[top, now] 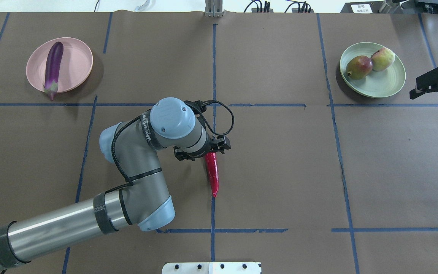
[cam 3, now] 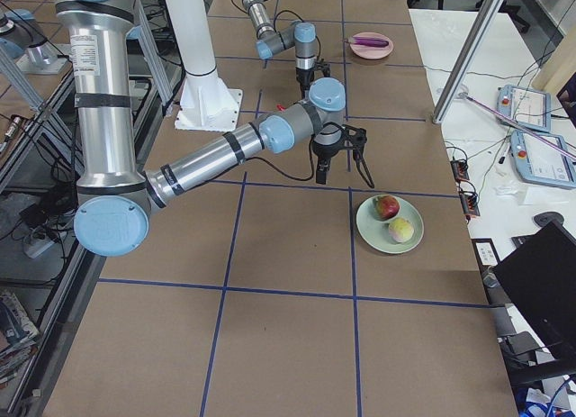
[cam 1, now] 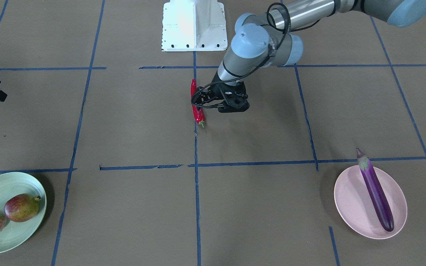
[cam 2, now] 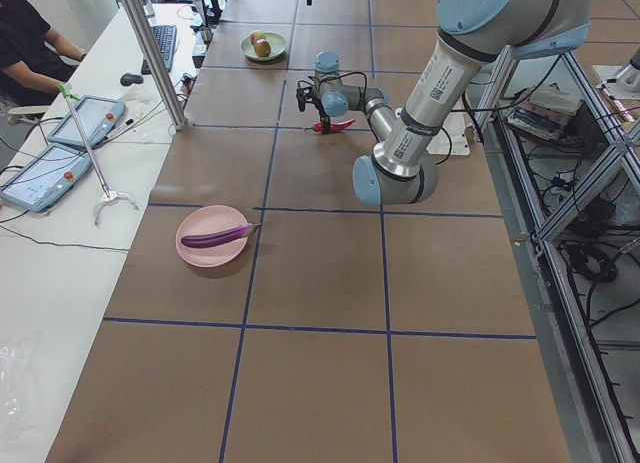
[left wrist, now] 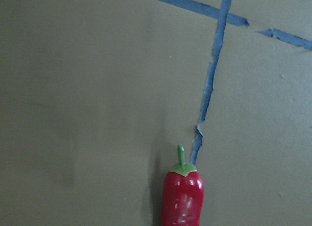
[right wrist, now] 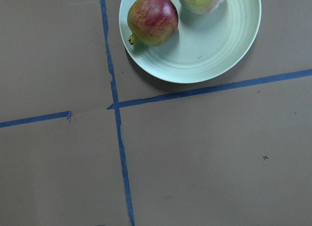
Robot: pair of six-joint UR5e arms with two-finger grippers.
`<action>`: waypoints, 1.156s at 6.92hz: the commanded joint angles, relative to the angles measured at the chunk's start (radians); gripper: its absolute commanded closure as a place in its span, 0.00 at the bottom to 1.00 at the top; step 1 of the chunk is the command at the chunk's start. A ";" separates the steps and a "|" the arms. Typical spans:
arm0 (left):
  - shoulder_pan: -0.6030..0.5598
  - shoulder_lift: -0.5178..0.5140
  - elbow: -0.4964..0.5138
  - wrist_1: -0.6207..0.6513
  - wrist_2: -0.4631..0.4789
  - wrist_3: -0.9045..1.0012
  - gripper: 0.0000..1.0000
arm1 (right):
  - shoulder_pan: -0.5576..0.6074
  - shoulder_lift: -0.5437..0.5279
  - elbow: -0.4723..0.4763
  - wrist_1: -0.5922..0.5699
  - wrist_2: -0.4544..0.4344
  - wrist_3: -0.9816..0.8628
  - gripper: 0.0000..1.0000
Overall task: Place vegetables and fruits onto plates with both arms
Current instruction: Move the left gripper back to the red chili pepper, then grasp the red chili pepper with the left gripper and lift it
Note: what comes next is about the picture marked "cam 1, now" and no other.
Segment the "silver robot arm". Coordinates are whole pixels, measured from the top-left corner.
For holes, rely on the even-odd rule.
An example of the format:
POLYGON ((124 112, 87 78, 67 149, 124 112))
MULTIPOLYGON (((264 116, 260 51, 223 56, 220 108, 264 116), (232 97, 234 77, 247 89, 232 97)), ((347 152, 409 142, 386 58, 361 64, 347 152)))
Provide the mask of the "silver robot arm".
POLYGON ((245 13, 235 22, 235 35, 212 81, 194 92, 193 108, 216 108, 220 113, 246 111, 250 107, 246 77, 260 68, 295 64, 303 54, 303 42, 293 32, 350 11, 407 27, 426 14, 426 0, 296 0, 273 3, 262 15, 245 13))

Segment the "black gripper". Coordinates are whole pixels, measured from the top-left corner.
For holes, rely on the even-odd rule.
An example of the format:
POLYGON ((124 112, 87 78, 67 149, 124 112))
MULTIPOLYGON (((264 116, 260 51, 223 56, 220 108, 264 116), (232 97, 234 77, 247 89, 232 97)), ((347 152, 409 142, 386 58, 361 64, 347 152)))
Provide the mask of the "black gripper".
POLYGON ((243 81, 232 81, 233 85, 220 79, 218 74, 212 79, 210 89, 194 89, 192 94, 193 109, 213 108, 213 105, 207 105, 213 101, 213 92, 225 101, 227 106, 246 106, 247 93, 243 81))

